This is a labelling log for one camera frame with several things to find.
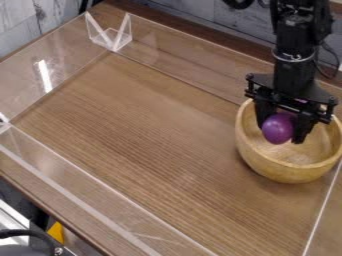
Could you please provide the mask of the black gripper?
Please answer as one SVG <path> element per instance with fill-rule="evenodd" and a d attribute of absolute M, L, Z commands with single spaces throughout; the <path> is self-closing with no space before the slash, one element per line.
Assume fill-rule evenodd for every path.
<path fill-rule="evenodd" d="M 316 81 L 318 50 L 292 55 L 273 50 L 274 72 L 249 73 L 245 95 L 254 100 L 258 127 L 281 108 L 297 114 L 292 142 L 302 144 L 317 122 L 329 124 L 337 98 Z"/>

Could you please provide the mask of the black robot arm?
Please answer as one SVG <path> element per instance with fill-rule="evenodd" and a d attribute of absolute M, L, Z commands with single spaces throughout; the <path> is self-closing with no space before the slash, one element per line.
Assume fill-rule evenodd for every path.
<path fill-rule="evenodd" d="M 316 80 L 320 50 L 332 34 L 329 0 L 270 0 L 274 71 L 246 75 L 257 124 L 273 144 L 301 144 L 320 123 L 331 123 L 339 99 Z"/>

